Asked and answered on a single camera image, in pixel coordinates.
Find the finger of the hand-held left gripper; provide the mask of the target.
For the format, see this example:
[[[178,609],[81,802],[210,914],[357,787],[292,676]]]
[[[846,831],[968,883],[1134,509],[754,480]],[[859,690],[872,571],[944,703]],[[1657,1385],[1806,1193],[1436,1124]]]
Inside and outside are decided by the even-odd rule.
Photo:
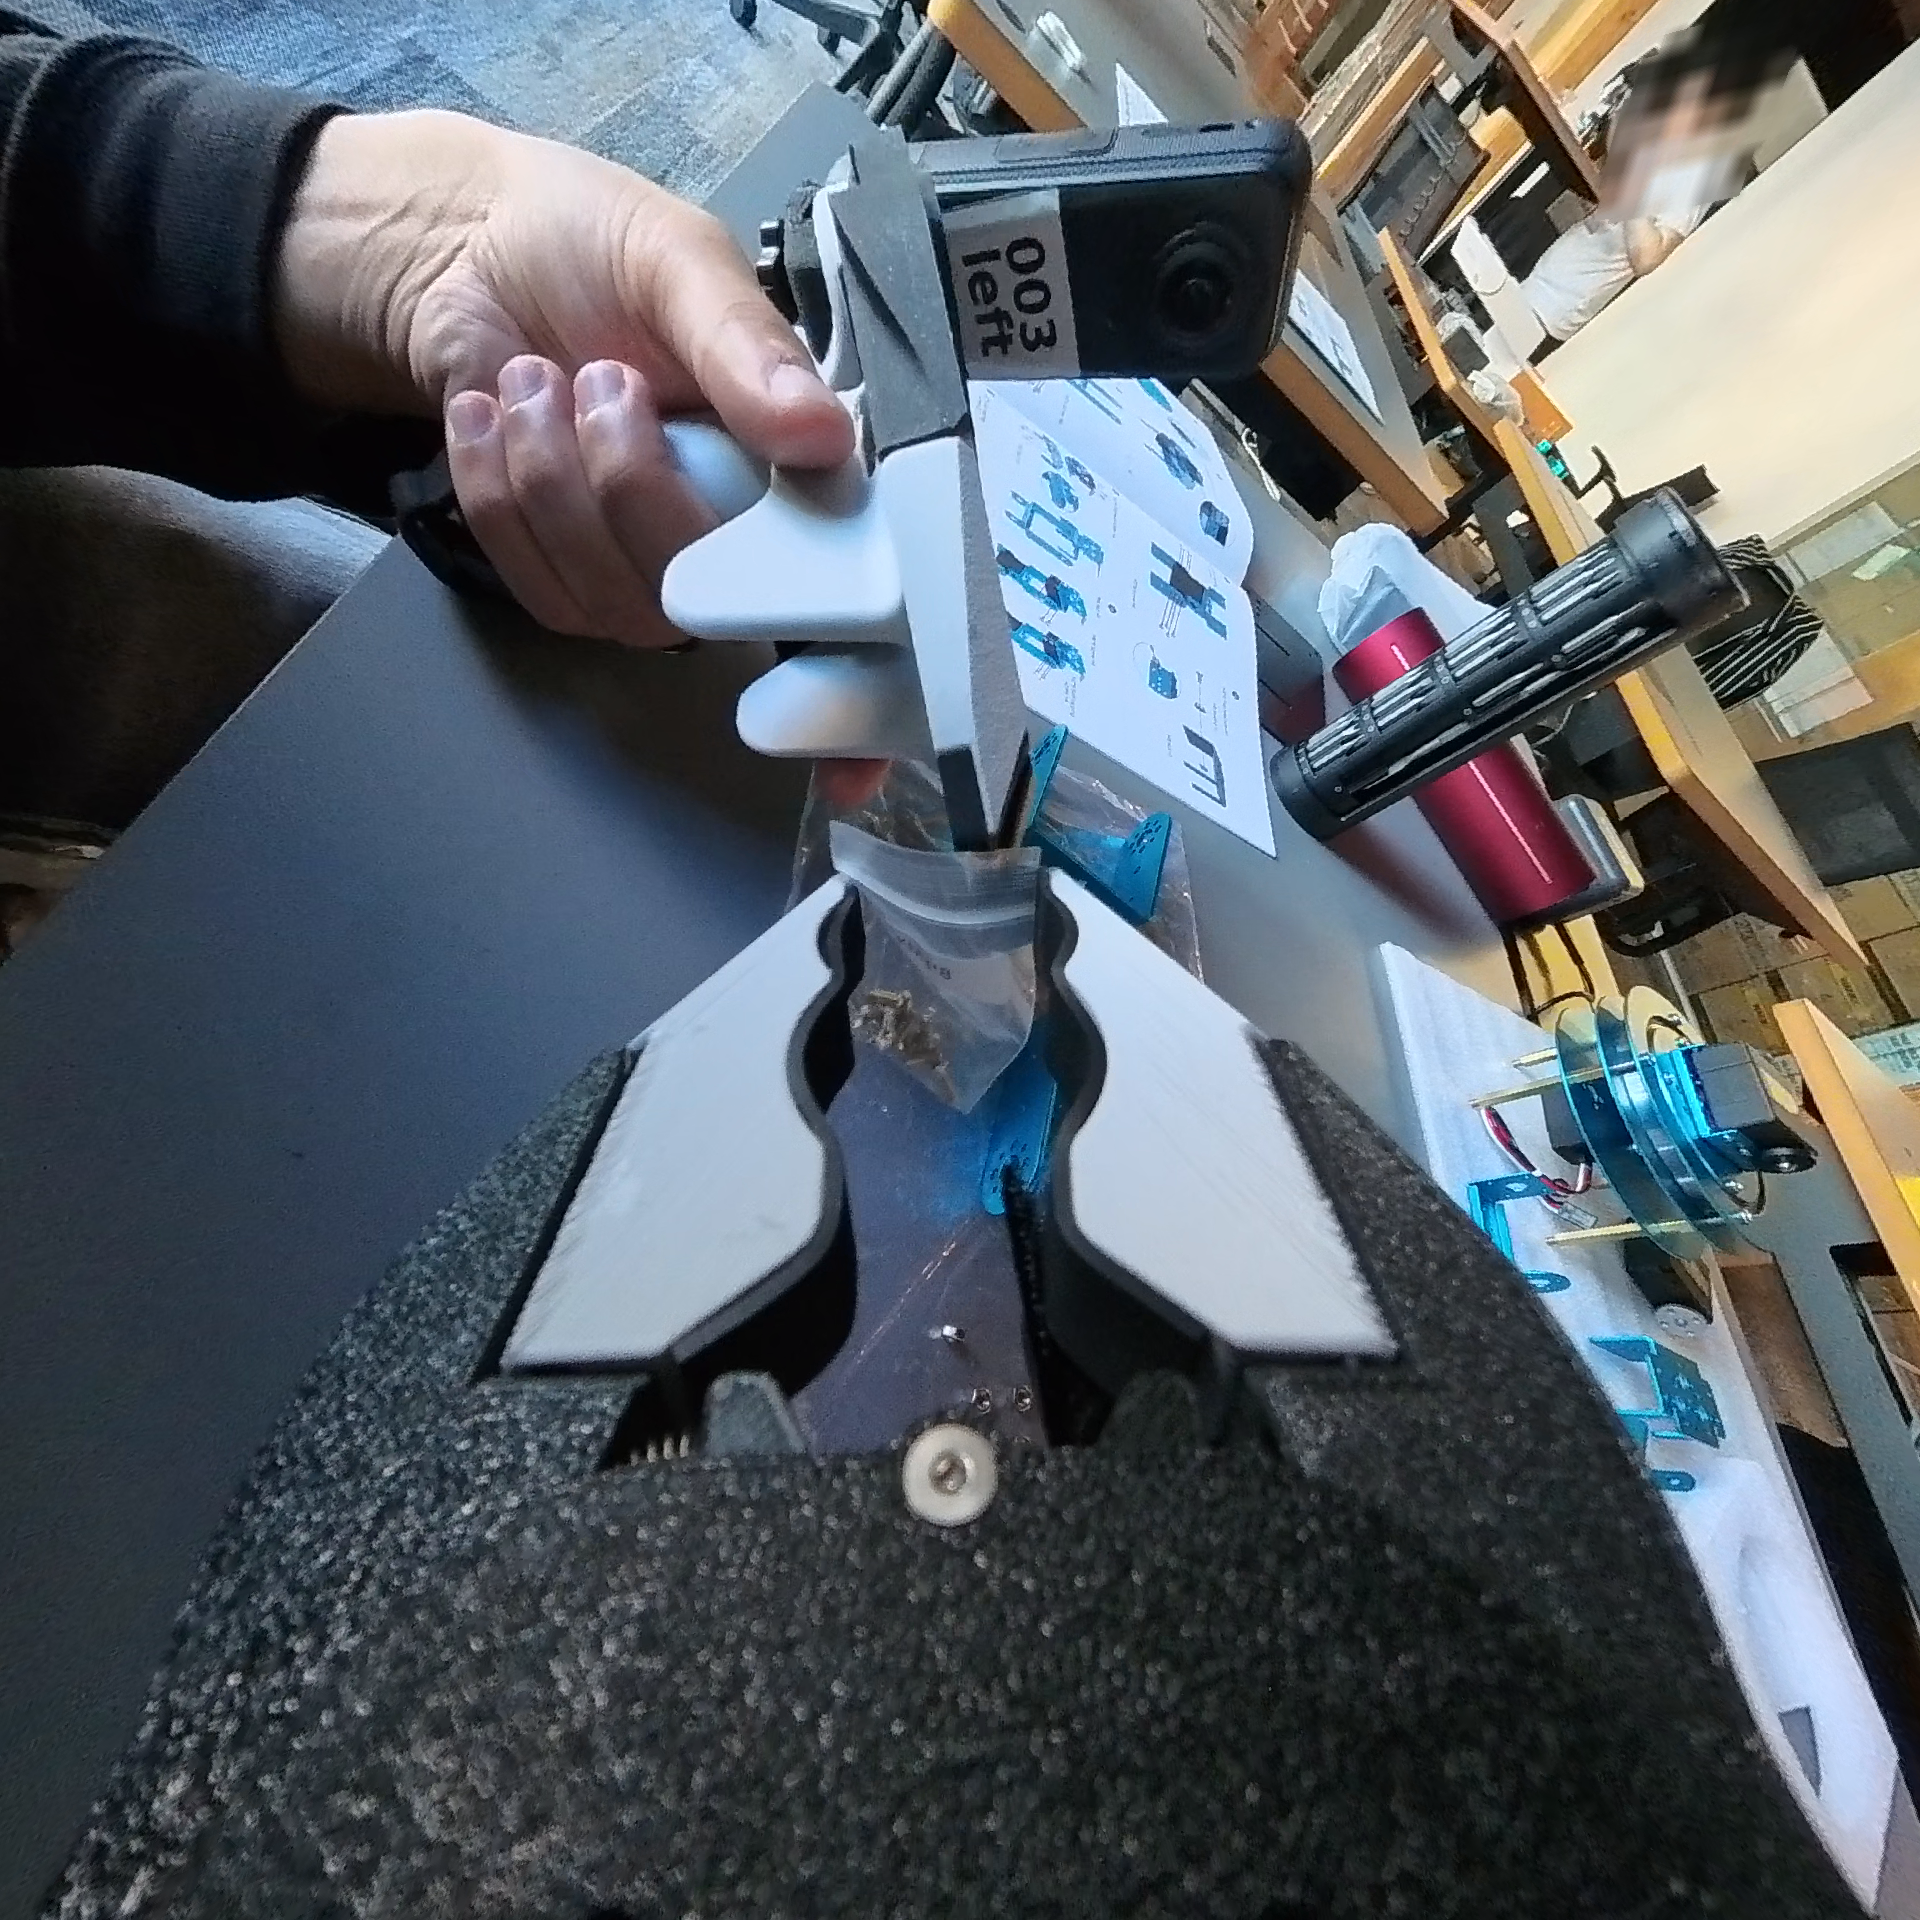
[[[766,757],[910,757],[910,673],[898,656],[792,656],[736,699],[740,741]]]
[[[694,640],[770,644],[778,663],[904,659],[900,760],[940,778],[961,851],[1008,845],[1027,706],[969,425],[827,472],[770,469],[715,424],[672,424],[666,443],[721,515],[668,563],[666,618]]]

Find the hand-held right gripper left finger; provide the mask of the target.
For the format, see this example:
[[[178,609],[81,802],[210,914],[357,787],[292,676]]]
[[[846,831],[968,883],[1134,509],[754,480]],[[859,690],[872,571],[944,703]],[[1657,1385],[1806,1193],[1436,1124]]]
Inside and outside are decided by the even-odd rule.
[[[630,1048],[504,1339],[504,1377],[813,1385],[858,1315],[830,1113],[854,1067],[858,891],[830,877]]]

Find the large clear plastic bag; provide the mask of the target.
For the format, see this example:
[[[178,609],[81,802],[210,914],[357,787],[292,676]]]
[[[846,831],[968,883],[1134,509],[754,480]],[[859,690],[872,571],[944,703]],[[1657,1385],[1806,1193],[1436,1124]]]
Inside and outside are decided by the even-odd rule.
[[[1069,827],[1124,835],[1160,811],[1110,792],[1092,776],[1062,764],[1048,794],[1048,811]],[[812,799],[796,861],[796,893],[834,877],[826,851],[834,811]],[[1160,908],[1134,927],[1188,975],[1203,975],[1184,836],[1176,823]],[[1045,1044],[1045,989],[1038,962],[1038,1008],[1014,1063],[982,1097],[1038,1101],[1051,1093]],[[843,1145],[854,1234],[858,1296],[846,1348],[805,1392],[797,1407],[830,1452],[869,1452],[925,1424],[954,1419],[985,1432],[1001,1448],[1084,1445],[1105,1424],[1110,1400],[1058,1354],[1040,1322],[1040,1260],[976,1256],[961,1266],[928,1274],[916,1260],[915,1157],[923,1140],[922,1113],[941,1104],[933,1093],[852,1034],[854,1067],[832,1104],[830,1124]],[[964,1347],[933,1335],[954,1322]],[[969,1408],[969,1391],[989,1385],[992,1415]],[[1030,1385],[1036,1408],[1014,1415],[1010,1391]]]

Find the small brass screw bag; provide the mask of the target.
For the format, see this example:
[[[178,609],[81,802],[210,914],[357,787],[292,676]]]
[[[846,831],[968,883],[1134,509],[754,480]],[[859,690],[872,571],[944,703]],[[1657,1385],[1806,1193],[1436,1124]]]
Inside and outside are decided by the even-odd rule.
[[[1034,1028],[1040,852],[955,851],[944,796],[916,761],[896,761],[869,801],[834,813],[826,851],[864,927],[854,1036],[971,1113]]]

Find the grey desk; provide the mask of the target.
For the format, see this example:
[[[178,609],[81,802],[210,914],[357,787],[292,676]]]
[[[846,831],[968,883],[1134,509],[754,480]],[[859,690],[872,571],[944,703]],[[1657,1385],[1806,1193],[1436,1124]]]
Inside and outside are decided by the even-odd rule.
[[[981,1521],[482,1377],[784,899],[718,660],[392,547],[4,967],[4,1916],[1860,1916],[1596,1383],[1283,1043],[1401,1364]]]

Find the person's left hand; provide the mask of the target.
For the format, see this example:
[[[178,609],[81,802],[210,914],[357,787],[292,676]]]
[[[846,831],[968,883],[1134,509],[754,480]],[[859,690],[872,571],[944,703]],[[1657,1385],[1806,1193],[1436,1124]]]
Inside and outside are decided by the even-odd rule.
[[[776,466],[852,451],[725,227],[610,160],[457,112],[324,124],[273,321],[309,400],[438,415],[473,540],[560,636],[681,643],[658,585],[715,515],[666,417],[718,417]]]

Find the white foam sheet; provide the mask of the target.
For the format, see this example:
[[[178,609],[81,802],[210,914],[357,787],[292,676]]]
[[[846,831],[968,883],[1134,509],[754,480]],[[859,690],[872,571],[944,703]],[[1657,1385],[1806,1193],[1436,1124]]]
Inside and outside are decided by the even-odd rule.
[[[1473,1183],[1515,1170],[1473,1097],[1517,1085],[1520,1057],[1547,1043],[1403,949],[1378,949],[1378,962],[1424,1164],[1467,1208]],[[1510,1208],[1507,1224],[1537,1306],[1611,1412],[1650,1404],[1649,1375],[1594,1337],[1653,1337],[1713,1383],[1722,1449],[1653,1443],[1641,1453],[1625,1436],[1627,1449],[1684,1543],[1760,1739],[1814,1836],[1873,1913],[1915,1916],[1913,1801],[1723,1285],[1709,1280],[1715,1320],[1700,1335],[1664,1335],[1614,1244],[1550,1245],[1564,1221],[1540,1203]]]

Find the instruction booklet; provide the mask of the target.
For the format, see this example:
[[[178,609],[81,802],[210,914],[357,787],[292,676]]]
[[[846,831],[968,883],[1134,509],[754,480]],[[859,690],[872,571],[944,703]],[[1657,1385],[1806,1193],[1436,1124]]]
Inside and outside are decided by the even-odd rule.
[[[969,405],[1028,709],[1270,857],[1256,528],[1206,424],[1149,378]]]

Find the dark flat plate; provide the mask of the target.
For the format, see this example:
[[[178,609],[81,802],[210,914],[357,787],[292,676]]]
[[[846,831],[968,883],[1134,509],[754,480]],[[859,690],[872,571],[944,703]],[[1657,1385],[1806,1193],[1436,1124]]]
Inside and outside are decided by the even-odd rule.
[[[1329,666],[1312,639],[1252,588],[1246,594],[1256,618],[1260,727],[1280,743],[1299,746],[1329,721]]]

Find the grey box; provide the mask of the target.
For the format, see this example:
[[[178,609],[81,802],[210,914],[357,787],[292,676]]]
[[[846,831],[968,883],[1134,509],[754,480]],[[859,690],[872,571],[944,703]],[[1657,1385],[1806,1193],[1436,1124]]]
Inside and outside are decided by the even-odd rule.
[[[1598,914],[1641,896],[1645,885],[1641,865],[1604,805],[1587,796],[1565,796],[1555,801],[1553,810],[1590,868],[1590,881],[1555,909],[1561,922]]]

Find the black bit holder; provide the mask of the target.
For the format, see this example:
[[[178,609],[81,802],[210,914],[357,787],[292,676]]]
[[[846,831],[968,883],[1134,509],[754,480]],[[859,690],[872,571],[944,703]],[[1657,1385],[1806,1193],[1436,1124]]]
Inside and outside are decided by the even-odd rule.
[[[1270,785],[1297,825],[1331,841],[1744,603],[1716,545],[1657,490],[1611,536],[1280,748]]]

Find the person's legs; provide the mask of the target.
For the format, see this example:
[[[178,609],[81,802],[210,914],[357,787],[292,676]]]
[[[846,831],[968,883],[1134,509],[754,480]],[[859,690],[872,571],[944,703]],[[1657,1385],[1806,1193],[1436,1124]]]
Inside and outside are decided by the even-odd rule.
[[[4,956],[385,549],[307,499],[2,476]]]

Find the shiny blue U bracket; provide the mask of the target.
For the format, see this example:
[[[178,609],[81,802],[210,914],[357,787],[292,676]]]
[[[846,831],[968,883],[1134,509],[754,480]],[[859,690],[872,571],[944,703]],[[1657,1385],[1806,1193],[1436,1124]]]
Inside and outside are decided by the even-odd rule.
[[[1491,1180],[1473,1183],[1467,1189],[1467,1211],[1480,1232],[1499,1250],[1499,1256],[1517,1264],[1515,1245],[1507,1224],[1507,1211],[1520,1203],[1544,1203],[1550,1211],[1564,1208],[1565,1193],[1550,1184],[1538,1172],[1510,1170]]]

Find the short blue metal bracket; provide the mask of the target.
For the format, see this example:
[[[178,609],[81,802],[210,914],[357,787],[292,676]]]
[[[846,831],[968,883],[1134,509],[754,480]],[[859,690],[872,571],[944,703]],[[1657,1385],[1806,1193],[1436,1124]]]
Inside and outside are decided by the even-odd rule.
[[[1092,899],[1140,929],[1160,908],[1176,823],[1162,810],[1146,813],[1129,832],[1114,835],[1069,827],[1049,813],[1049,787],[1062,764],[1068,738],[1068,727],[1051,727],[1030,749],[1022,844],[1038,849],[1048,866],[1068,874]]]

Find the perforated blue U bracket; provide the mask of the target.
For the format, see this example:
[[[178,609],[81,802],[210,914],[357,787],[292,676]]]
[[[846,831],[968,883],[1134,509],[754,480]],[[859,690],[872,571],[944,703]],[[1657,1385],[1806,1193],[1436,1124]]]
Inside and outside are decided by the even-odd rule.
[[[1726,1424],[1713,1383],[1698,1364],[1649,1335],[1596,1335],[1600,1354],[1637,1363],[1649,1375],[1650,1404],[1616,1408],[1627,1437],[1643,1453],[1653,1443],[1722,1449]]]

